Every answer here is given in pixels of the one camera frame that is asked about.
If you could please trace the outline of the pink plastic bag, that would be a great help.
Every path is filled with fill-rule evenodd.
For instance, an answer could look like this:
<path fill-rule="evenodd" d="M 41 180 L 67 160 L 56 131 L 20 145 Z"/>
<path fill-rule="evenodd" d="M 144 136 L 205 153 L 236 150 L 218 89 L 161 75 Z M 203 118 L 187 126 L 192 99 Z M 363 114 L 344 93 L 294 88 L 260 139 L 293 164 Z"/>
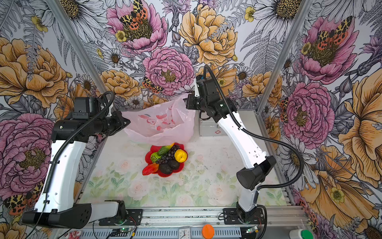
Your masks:
<path fill-rule="evenodd" d="M 126 111 L 124 128 L 129 140 L 156 146 L 187 143 L 194 134 L 195 110 L 186 108 L 187 94 L 140 111 Z"/>

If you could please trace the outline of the red chili pepper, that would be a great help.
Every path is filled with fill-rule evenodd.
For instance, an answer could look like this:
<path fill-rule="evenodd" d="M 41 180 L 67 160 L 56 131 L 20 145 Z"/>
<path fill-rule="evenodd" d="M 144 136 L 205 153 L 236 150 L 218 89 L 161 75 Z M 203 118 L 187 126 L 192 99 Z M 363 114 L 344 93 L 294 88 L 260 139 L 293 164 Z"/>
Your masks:
<path fill-rule="evenodd" d="M 159 164 L 157 163 L 152 163 L 147 165 L 143 170 L 142 170 L 142 175 L 150 175 L 153 173 L 156 173 L 159 170 Z"/>

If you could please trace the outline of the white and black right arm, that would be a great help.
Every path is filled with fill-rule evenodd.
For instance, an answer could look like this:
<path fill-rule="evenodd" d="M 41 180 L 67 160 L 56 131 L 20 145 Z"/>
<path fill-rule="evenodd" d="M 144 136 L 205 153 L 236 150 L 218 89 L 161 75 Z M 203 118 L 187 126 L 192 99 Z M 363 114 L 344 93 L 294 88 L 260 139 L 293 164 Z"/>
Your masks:
<path fill-rule="evenodd" d="M 242 192 L 233 215 L 243 224 L 253 223 L 255 218 L 260 218 L 256 215 L 260 212 L 257 209 L 258 187 L 272 171 L 276 160 L 261 150 L 253 137 L 244 132 L 245 127 L 236 106 L 229 98 L 220 95 L 211 77 L 197 76 L 196 88 L 198 90 L 194 95 L 189 94 L 186 108 L 206 113 L 224 130 L 239 152 L 244 168 L 236 173 L 236 177 Z"/>

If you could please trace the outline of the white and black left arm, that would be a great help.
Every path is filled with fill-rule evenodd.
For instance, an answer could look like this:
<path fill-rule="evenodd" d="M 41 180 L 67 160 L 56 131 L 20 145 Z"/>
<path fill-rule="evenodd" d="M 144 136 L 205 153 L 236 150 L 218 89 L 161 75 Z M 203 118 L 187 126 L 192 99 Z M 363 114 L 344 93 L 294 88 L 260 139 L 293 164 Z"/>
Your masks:
<path fill-rule="evenodd" d="M 43 191 L 34 209 L 24 213 L 22 223 L 45 228 L 81 229 L 101 219 L 123 222 L 127 218 L 121 200 L 76 204 L 73 196 L 81 156 L 89 138 L 96 134 L 115 135 L 130 123 L 120 111 L 112 110 L 114 98 L 111 91 L 99 98 L 78 97 L 74 112 L 55 123 Z"/>

